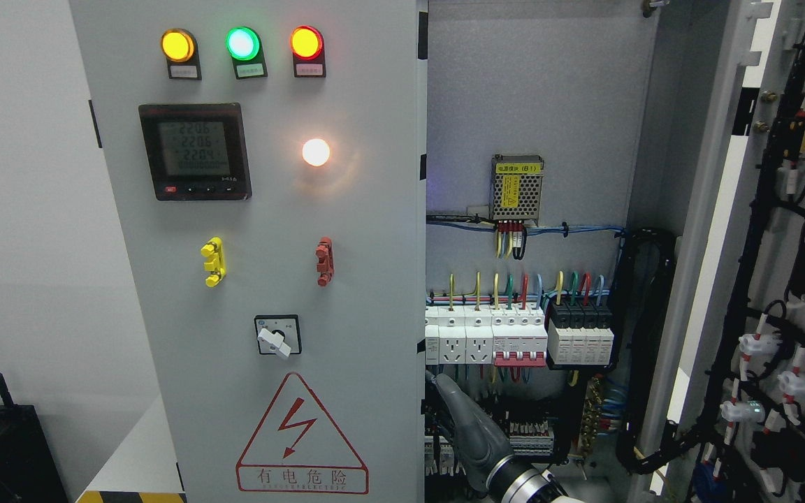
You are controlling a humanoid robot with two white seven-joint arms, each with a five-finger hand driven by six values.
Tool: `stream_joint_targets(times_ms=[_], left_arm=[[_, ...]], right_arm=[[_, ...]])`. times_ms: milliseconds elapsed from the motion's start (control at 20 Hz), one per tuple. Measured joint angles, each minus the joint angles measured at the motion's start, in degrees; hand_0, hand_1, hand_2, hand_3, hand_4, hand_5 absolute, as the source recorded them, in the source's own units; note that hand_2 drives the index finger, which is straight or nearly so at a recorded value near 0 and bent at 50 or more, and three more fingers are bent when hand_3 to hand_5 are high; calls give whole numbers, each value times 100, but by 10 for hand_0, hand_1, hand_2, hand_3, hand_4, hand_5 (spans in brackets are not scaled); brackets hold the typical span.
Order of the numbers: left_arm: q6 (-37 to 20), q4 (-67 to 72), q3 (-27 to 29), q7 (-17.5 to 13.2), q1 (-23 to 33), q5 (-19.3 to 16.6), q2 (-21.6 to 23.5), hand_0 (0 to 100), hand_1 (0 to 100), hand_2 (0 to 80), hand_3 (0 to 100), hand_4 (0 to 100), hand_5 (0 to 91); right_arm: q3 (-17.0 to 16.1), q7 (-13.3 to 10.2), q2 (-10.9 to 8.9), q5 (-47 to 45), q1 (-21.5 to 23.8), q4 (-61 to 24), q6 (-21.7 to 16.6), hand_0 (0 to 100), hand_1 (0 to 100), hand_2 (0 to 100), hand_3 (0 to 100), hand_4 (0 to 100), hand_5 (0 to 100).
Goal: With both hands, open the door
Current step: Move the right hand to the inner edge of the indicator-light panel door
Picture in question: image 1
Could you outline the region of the dark grey robot right hand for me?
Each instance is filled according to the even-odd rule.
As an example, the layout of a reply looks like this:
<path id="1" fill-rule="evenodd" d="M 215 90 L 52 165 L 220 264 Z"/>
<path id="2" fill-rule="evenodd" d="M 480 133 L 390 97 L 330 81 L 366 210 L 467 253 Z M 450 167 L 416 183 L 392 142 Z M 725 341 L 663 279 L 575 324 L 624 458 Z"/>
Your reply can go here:
<path id="1" fill-rule="evenodd" d="M 514 450 L 498 424 L 446 374 L 425 372 L 427 388 L 435 391 L 441 408 L 451 419 L 443 426 L 444 436 L 465 468 L 472 489 L 488 492 L 490 474 Z"/>

